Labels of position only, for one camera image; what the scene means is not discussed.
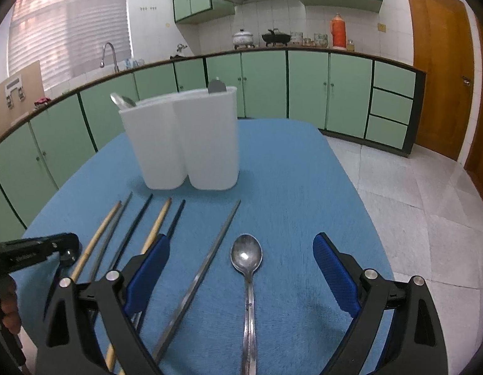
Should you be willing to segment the person's left hand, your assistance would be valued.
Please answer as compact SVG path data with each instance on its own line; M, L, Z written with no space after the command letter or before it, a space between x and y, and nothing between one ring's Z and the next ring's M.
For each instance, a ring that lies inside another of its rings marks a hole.
M2 324L14 335L20 333L22 320L18 311L17 285L11 276L0 278Z

